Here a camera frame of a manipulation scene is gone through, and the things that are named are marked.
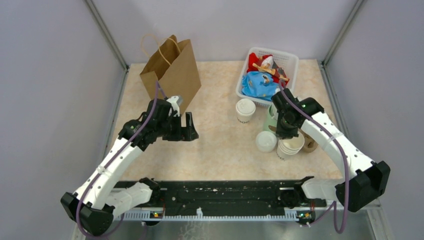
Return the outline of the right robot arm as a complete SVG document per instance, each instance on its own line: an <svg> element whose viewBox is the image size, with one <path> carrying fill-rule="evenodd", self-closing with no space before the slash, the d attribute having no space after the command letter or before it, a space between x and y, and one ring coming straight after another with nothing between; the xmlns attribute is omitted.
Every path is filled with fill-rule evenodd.
<svg viewBox="0 0 424 240"><path fill-rule="evenodd" d="M276 135L293 139L299 131L310 136L340 170L340 179L305 177L293 200L307 206L313 199L336 201L355 213L385 193L391 168L362 153L330 120L312 97L298 100L288 88L277 90L271 101L277 110Z"/></svg>

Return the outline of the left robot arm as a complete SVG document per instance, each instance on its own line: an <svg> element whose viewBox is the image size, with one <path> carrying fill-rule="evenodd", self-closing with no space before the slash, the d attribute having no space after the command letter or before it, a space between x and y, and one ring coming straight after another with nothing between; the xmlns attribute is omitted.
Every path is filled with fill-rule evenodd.
<svg viewBox="0 0 424 240"><path fill-rule="evenodd" d="M160 202L160 185L148 177L119 192L112 190L130 164L158 138L170 142L199 138L191 112L185 113L186 125L182 126L182 102L179 95L151 100L138 119L123 125L109 153L86 182L62 196L60 202L67 215L85 236L107 237L113 220L125 212L142 204L154 207Z"/></svg>

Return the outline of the white cup lid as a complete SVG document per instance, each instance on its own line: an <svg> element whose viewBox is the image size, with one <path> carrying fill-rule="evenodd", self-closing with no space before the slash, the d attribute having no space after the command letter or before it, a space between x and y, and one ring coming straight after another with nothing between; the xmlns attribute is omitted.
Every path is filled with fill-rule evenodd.
<svg viewBox="0 0 424 240"><path fill-rule="evenodd" d="M236 103L235 109L239 115L251 116L256 111L256 105L252 100L242 98Z"/></svg>

